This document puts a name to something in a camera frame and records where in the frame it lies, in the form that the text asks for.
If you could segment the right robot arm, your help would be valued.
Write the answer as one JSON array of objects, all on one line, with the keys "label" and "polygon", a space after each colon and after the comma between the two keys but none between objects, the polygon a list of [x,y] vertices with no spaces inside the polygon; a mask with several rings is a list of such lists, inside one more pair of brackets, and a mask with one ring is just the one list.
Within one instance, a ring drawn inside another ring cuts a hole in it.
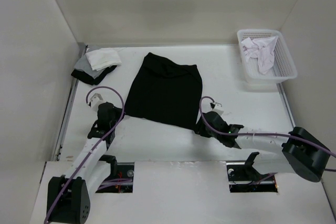
[{"label": "right robot arm", "polygon": [[249,180],[262,175],[293,173],[317,183],[331,156],[331,151],[302,127],[287,134],[257,132],[240,124],[227,124],[215,111],[203,113],[194,133],[213,137],[228,148],[253,152],[242,167]]}]

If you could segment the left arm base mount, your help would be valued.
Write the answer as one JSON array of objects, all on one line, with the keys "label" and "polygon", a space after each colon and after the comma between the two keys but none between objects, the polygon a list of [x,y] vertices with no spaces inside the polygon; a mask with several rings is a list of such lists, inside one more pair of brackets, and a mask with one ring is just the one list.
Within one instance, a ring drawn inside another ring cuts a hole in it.
[{"label": "left arm base mount", "polygon": [[118,163],[116,172],[111,173],[99,186],[96,193],[132,193],[134,163]]}]

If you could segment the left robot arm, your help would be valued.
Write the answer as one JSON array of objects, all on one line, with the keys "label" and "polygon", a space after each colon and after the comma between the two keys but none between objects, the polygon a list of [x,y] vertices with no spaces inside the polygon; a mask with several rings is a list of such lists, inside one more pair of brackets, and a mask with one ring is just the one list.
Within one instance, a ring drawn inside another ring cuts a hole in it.
[{"label": "left robot arm", "polygon": [[48,183],[45,223],[85,223],[91,197],[104,180],[113,181],[118,175],[116,157],[106,152],[124,117],[123,110],[104,102],[98,105],[97,117],[76,160],[63,175],[52,177]]}]

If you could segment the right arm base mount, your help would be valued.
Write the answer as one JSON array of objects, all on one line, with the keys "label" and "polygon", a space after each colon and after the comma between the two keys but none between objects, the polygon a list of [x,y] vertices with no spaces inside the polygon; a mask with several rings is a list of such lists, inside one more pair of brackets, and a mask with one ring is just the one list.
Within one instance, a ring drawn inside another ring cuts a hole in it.
[{"label": "right arm base mount", "polygon": [[244,162],[227,162],[231,193],[277,193],[275,174],[260,174]]}]

